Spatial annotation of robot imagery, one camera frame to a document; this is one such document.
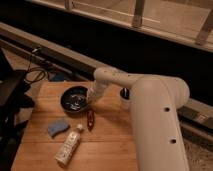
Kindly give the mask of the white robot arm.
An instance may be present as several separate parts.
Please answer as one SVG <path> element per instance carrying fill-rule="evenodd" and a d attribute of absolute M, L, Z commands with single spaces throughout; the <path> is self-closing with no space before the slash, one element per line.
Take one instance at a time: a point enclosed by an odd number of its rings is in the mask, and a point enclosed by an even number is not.
<path fill-rule="evenodd" d="M 94 71 L 88 101 L 96 103 L 115 84 L 130 91 L 130 113 L 139 171 L 190 171 L 177 110 L 190 96 L 178 77 L 132 74 L 113 67 Z"/>

